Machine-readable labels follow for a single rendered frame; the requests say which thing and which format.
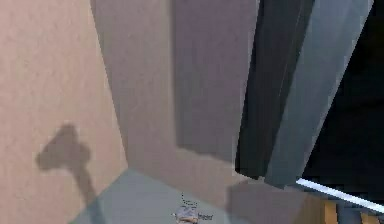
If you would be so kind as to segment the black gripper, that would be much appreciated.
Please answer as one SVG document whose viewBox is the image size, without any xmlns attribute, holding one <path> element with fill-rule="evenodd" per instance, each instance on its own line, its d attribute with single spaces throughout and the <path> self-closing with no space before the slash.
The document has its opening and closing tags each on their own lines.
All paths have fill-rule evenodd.
<svg viewBox="0 0 384 224">
<path fill-rule="evenodd" d="M 180 206 L 173 214 L 177 224 L 198 224 L 199 216 L 195 206 Z"/>
</svg>

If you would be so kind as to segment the orange wooden furniture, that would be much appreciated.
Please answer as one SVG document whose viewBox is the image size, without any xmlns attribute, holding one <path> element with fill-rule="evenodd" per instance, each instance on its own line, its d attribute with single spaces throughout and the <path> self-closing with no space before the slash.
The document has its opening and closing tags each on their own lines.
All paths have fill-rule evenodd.
<svg viewBox="0 0 384 224">
<path fill-rule="evenodd" d="M 324 201 L 323 217 L 323 224 L 384 224 L 384 221 L 376 216 L 329 200 Z"/>
</svg>

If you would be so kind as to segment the white bar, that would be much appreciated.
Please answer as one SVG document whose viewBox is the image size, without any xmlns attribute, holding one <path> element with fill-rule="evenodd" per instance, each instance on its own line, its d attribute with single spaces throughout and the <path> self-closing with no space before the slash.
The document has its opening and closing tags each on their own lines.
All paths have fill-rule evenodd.
<svg viewBox="0 0 384 224">
<path fill-rule="evenodd" d="M 364 209 L 368 209 L 370 211 L 376 212 L 378 214 L 384 214 L 384 205 L 374 203 L 372 201 L 353 196 L 351 194 L 345 193 L 340 190 L 336 190 L 319 183 L 315 183 L 303 178 L 299 178 L 296 181 L 296 184 L 303 187 L 304 189 L 311 189 L 317 193 L 322 193 L 324 195 L 331 196 L 333 198 L 340 199 L 344 202 L 352 203 L 358 205 Z"/>
</svg>

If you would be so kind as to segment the grey room door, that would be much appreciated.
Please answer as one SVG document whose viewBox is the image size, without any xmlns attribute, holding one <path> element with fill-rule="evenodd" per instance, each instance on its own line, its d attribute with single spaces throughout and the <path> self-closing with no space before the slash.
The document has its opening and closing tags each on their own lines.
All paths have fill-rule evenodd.
<svg viewBox="0 0 384 224">
<path fill-rule="evenodd" d="M 284 188 L 303 174 L 376 0 L 259 0 L 237 173 Z"/>
</svg>

